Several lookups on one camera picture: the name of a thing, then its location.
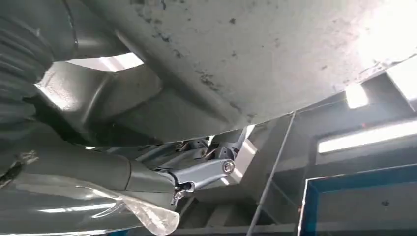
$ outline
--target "metal panel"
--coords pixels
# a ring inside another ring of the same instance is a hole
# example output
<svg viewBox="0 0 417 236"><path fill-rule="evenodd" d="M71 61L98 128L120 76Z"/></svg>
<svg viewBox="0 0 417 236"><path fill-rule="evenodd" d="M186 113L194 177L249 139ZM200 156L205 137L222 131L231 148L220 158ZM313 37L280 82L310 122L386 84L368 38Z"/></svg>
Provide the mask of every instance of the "metal panel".
<svg viewBox="0 0 417 236"><path fill-rule="evenodd" d="M325 99L406 59L417 44L408 30L416 18L414 1L85 3L105 16L162 80L182 85L177 86L182 94L197 94L193 104L227 121L211 130L191 123L195 129L188 135L195 137L260 123Z"/></svg>

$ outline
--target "dirt spot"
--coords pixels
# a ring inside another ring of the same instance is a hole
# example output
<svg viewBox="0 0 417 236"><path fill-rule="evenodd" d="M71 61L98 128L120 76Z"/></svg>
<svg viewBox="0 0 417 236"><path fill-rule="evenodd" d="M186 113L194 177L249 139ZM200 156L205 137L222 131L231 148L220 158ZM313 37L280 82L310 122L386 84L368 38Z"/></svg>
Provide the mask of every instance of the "dirt spot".
<svg viewBox="0 0 417 236"><path fill-rule="evenodd" d="M167 43L169 43L171 41L171 39L169 38L169 36L165 36L165 35L163 35L161 33L154 34L154 35L152 35L152 37L153 38L161 38L162 41L167 42Z"/></svg>
<svg viewBox="0 0 417 236"><path fill-rule="evenodd" d="M144 5L145 0L130 0L130 4Z"/></svg>
<svg viewBox="0 0 417 236"><path fill-rule="evenodd" d="M248 123L252 123L252 121L253 121L253 118L256 116L256 114L255 113L249 113L248 115Z"/></svg>
<svg viewBox="0 0 417 236"><path fill-rule="evenodd" d="M207 87L210 88L210 90L218 93L219 89L221 88L221 86L216 85L212 80L212 78L214 77L214 75L212 74L208 74L204 71L201 70L197 70L195 71L196 73L200 74L200 81L201 83L203 83L204 85L206 85Z"/></svg>
<svg viewBox="0 0 417 236"><path fill-rule="evenodd" d="M177 58L181 58L183 56L177 49L174 49L174 53Z"/></svg>
<svg viewBox="0 0 417 236"><path fill-rule="evenodd" d="M167 9L167 4L165 3L165 0L161 0L162 9L165 11Z"/></svg>
<svg viewBox="0 0 417 236"><path fill-rule="evenodd" d="M281 42L279 38L274 39L274 44L275 44L275 48L279 48L279 46L281 46Z"/></svg>
<svg viewBox="0 0 417 236"><path fill-rule="evenodd" d="M229 102L229 105L233 108L235 108L236 110L239 111L239 113L242 113L242 109L234 102Z"/></svg>

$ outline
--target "blue frame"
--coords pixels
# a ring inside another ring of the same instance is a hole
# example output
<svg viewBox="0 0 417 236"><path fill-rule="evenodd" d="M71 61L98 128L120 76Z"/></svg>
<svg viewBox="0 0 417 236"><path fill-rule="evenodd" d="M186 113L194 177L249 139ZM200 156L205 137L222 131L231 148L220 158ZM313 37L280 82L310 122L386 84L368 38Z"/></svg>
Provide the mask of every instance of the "blue frame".
<svg viewBox="0 0 417 236"><path fill-rule="evenodd" d="M298 236L316 235L317 206L321 193L412 182L417 182L417 164L307 179Z"/></svg>

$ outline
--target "nut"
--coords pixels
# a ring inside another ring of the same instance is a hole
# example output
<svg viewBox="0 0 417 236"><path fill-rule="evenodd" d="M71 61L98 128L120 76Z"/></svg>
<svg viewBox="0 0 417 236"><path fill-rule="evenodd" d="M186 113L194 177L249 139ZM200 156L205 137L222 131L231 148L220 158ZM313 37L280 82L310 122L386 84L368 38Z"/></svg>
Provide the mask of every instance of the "nut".
<svg viewBox="0 0 417 236"><path fill-rule="evenodd" d="M235 170L235 163L232 160L228 160L223 164L223 172L225 174L231 174Z"/></svg>

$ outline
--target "gray metal surface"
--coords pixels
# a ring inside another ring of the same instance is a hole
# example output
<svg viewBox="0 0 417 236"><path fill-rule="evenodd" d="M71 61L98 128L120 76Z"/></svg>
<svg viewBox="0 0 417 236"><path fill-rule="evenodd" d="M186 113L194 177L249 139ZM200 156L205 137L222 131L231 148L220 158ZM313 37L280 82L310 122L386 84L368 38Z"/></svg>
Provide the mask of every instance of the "gray metal surface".
<svg viewBox="0 0 417 236"><path fill-rule="evenodd" d="M235 165L230 159L211 160L182 170L171 170L178 184L191 183L190 192L230 175Z"/></svg>
<svg viewBox="0 0 417 236"><path fill-rule="evenodd" d="M197 95L185 98L206 111L194 112L196 118L223 119L217 126L208 123L210 130L190 122L194 131L182 134L193 137L242 128L325 99L406 59L417 45L408 30L415 19L413 1L84 2L115 26L162 80L181 87L182 94Z"/></svg>

